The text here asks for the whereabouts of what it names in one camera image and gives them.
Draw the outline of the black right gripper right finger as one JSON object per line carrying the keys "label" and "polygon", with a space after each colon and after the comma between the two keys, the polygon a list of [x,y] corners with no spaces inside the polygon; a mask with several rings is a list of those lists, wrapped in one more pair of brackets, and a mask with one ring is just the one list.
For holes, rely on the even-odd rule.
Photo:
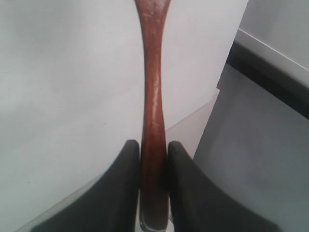
{"label": "black right gripper right finger", "polygon": [[176,232],[280,232],[275,223],[216,186],[180,142],[168,145],[169,197]]}

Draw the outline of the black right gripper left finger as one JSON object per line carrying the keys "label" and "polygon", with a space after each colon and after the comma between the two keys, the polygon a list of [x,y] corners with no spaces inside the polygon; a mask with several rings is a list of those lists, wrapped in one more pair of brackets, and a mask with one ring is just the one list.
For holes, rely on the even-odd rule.
{"label": "black right gripper left finger", "polygon": [[104,175],[34,232],[133,232],[140,186],[139,144],[127,140]]}

